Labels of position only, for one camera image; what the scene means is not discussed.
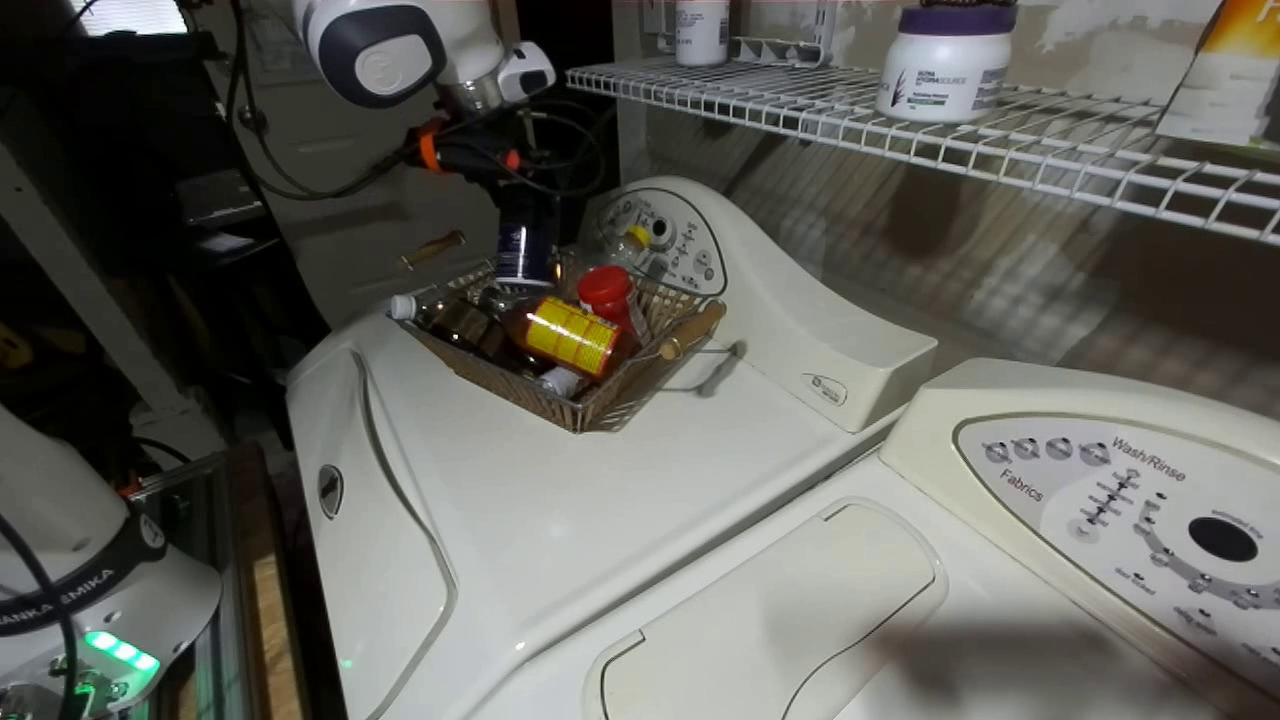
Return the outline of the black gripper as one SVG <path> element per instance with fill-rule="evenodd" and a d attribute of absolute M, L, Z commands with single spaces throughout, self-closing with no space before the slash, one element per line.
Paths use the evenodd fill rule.
<path fill-rule="evenodd" d="M 464 177 L 497 205 L 513 191 L 574 202 L 589 191 L 589 130 L 549 109 L 441 116 L 414 134 L 429 177 Z"/>

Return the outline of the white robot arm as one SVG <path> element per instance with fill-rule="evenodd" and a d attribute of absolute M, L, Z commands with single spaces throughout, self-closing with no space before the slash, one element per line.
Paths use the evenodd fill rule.
<path fill-rule="evenodd" d="M 574 195 L 574 158 L 538 138 L 538 97 L 558 63 L 538 41 L 504 41 L 490 0 L 292 0 L 298 34 L 336 97 L 396 109 L 426 90 L 443 112 L 415 124 L 354 181 L 366 189 L 396 165 L 464 177 L 499 207 L 520 191 Z"/>

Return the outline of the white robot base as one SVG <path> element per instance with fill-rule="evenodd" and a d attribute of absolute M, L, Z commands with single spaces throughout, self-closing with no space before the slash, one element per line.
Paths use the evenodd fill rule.
<path fill-rule="evenodd" d="M 218 607 L 218 569 L 0 407 L 0 720 L 121 720 Z"/>

